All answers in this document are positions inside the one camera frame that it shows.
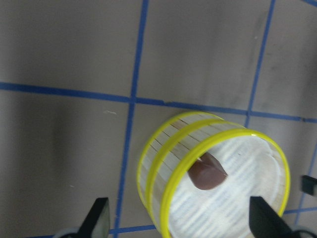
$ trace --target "gray surface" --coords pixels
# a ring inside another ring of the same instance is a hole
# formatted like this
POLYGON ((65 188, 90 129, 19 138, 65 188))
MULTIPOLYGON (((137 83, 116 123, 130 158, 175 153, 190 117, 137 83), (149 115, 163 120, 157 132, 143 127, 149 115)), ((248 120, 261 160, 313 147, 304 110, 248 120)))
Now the gray surface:
MULTIPOLYGON (((137 96, 247 109, 269 4, 151 0, 137 96)), ((140 9, 141 0, 2 1, 0 83, 129 96, 140 9)), ((317 7, 276 1, 254 111, 317 118, 316 25, 317 7)), ((136 105, 120 227, 152 224, 136 190, 137 162, 155 129, 183 111, 136 105)), ((0 90, 0 237, 77 226, 98 196, 110 198, 113 227, 127 114, 124 103, 0 90)), ((215 114, 244 124, 245 116, 215 114)), ((317 124, 251 117, 250 128, 284 150, 287 209, 297 209, 317 124)), ((303 207, 317 201, 305 196, 303 207)), ((299 224, 313 228, 316 214, 302 213, 299 224)), ((295 213, 284 218, 291 224, 295 213)))

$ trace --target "yellow rim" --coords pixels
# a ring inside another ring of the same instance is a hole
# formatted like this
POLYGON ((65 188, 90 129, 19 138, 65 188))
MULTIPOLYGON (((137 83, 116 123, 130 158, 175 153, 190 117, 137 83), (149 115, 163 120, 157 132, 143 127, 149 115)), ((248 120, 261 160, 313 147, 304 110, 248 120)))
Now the yellow rim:
POLYGON ((269 138, 263 133, 260 133, 255 130, 246 129, 246 128, 231 129, 231 130, 220 132, 214 136, 211 136, 205 139, 200 144, 198 144, 193 149, 191 149, 174 170, 173 174, 171 175, 165 187, 165 191, 162 197, 162 202, 160 207, 161 209, 160 210, 160 228, 161 228, 161 234, 164 238, 171 238, 169 230, 168 230, 168 218, 169 218, 168 216, 169 216, 169 207, 172 202, 173 195, 175 193, 175 190, 180 180, 183 178, 184 174, 189 170, 191 165, 195 162, 196 158, 201 156, 203 153, 205 153, 207 150, 209 150, 210 148, 212 148, 218 143, 221 143, 225 140, 228 140, 234 137, 248 136, 248 135, 257 136, 261 139, 264 139, 270 142, 277 149, 277 151, 279 152, 282 158, 284 169, 285 169, 285 192, 284 192, 282 204, 278 211, 279 216, 282 216, 287 204, 289 190, 290 190, 289 167, 288 167, 288 163, 283 151, 271 138, 269 138))
POLYGON ((175 121, 183 118, 183 117, 187 117, 187 116, 190 116, 190 115, 196 115, 196 114, 207 114, 207 115, 210 115, 210 116, 213 116, 213 117, 216 117, 218 119, 221 119, 223 120, 221 117, 218 117, 214 114, 211 114, 211 113, 205 113, 205 112, 186 112, 186 113, 181 113, 181 114, 178 114, 174 117, 172 117, 171 119, 169 119, 168 121, 166 121, 163 125, 161 125, 154 133, 153 135, 150 137, 150 139, 147 141, 142 153, 141 153, 141 157, 140 157, 140 160, 139 160, 139 163, 138 163, 138 169, 137 169, 137 188, 138 188, 138 193, 139 193, 139 196, 141 198, 141 201, 143 203, 143 205, 147 208, 147 204, 146 204, 146 200, 144 199, 143 197, 143 194, 141 192, 141 187, 140 187, 140 176, 141 176, 141 168, 142 168, 142 163, 143 163, 143 160, 144 160, 144 157, 149 149, 149 147, 151 146, 151 143, 155 140, 155 138, 166 128, 168 127, 170 124, 174 123, 175 121))
POLYGON ((155 224, 157 224, 157 221, 154 218, 154 212, 152 207, 152 201, 153 201, 152 193, 153 193, 153 188, 155 184, 155 179, 157 177, 161 164, 164 162, 164 159, 167 156, 167 154, 174 148, 175 145, 177 145, 179 141, 181 141, 183 138, 188 136, 188 134, 190 134, 191 132, 211 124, 233 124, 238 127, 242 127, 239 124, 228 122, 225 120, 218 120, 218 119, 204 119, 204 120, 194 122, 180 129, 177 133, 171 136, 165 142, 165 144, 161 147, 161 149, 158 151, 157 155, 153 159, 153 162, 149 171, 149 175, 148 175, 146 189, 145 189, 145 200, 148 205, 147 210, 149 212, 149 215, 155 224))

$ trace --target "brown object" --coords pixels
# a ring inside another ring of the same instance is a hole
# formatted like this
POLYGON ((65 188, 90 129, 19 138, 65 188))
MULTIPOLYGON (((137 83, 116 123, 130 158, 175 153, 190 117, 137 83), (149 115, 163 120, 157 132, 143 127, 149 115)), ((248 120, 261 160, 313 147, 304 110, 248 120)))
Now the brown object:
POLYGON ((209 190, 220 185, 228 176, 220 162, 210 153, 204 153, 188 171, 196 188, 209 190))

